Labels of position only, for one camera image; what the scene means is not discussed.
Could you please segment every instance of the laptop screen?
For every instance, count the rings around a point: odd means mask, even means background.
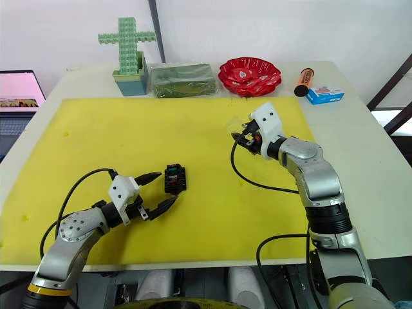
[[[0,71],[0,112],[36,112],[44,95],[33,71]]]

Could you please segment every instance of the green cross toy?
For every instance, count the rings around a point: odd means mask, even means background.
[[[113,72],[113,77],[123,95],[144,95],[146,93],[147,66],[142,51],[138,51],[137,42],[156,40],[152,31],[136,32],[134,17],[118,19],[118,33],[98,34],[100,44],[118,43],[120,69]]]

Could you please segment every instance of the orange bottle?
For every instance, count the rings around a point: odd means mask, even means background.
[[[311,68],[304,69],[301,72],[299,82],[297,82],[295,91],[294,91],[297,97],[304,97],[305,95],[308,94],[314,75],[315,75],[315,72]]]

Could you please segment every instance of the white wall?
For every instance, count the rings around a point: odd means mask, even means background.
[[[47,95],[70,66],[116,62],[118,45],[100,45],[97,34],[129,16],[138,31],[153,30],[147,0],[0,0],[0,69],[33,69]],[[138,46],[160,62],[157,43]]]
[[[412,52],[411,0],[158,0],[157,7],[166,61],[334,61],[365,104]]]
[[[157,0],[167,61],[334,61],[365,103],[412,52],[411,0]],[[0,69],[35,70],[47,95],[70,66],[116,62],[116,32],[133,16],[152,30],[147,0],[0,0]],[[139,43],[160,62],[157,43]],[[404,89],[385,105],[406,105]]]

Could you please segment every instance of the yellow ring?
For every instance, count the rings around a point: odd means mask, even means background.
[[[42,288],[41,286],[34,285],[33,283],[30,283],[27,289],[33,293],[38,293],[38,294],[48,295],[48,296],[70,296],[71,295],[71,290],[55,290],[53,288]]]

